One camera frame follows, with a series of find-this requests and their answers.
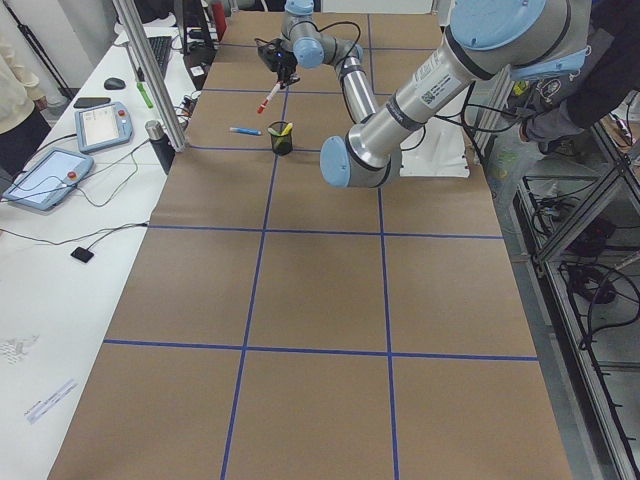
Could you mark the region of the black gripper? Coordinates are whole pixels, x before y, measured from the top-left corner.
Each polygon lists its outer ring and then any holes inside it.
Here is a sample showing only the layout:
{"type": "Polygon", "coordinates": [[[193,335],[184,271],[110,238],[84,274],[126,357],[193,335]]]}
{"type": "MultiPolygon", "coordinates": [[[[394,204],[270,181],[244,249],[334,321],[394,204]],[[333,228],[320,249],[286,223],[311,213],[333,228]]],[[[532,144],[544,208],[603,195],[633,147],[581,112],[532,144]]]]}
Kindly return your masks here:
{"type": "Polygon", "coordinates": [[[278,53],[276,55],[276,74],[280,90],[300,81],[296,69],[297,60],[293,55],[289,53],[278,53]]]}

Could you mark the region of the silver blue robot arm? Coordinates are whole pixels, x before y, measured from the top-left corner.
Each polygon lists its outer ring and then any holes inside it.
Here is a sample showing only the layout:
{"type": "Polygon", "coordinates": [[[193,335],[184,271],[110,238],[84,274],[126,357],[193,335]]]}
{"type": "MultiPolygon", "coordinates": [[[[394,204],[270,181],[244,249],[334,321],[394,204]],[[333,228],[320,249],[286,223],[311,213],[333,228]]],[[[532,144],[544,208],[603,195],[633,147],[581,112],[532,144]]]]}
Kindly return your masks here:
{"type": "Polygon", "coordinates": [[[311,1],[285,4],[281,38],[303,68],[332,66],[354,124],[327,139],[320,169],[333,187],[377,188],[401,169],[401,144],[476,80],[504,67],[514,80],[577,71],[584,63],[589,1],[457,1],[441,45],[384,105],[373,97],[355,43],[319,32],[311,1]]]}

